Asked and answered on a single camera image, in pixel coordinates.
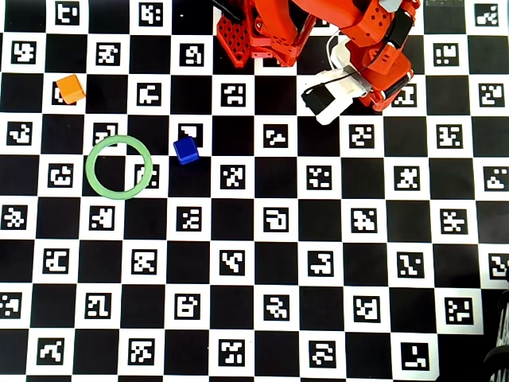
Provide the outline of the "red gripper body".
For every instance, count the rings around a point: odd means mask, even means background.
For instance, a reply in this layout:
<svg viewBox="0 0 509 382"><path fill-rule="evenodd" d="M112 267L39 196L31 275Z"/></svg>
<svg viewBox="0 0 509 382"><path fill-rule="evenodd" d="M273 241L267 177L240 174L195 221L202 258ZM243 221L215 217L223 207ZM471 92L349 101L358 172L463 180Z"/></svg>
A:
<svg viewBox="0 0 509 382"><path fill-rule="evenodd" d="M359 98L366 107L383 111L414 75L411 63L391 43L359 47L354 41L346 43L350 63L371 85L371 90Z"/></svg>

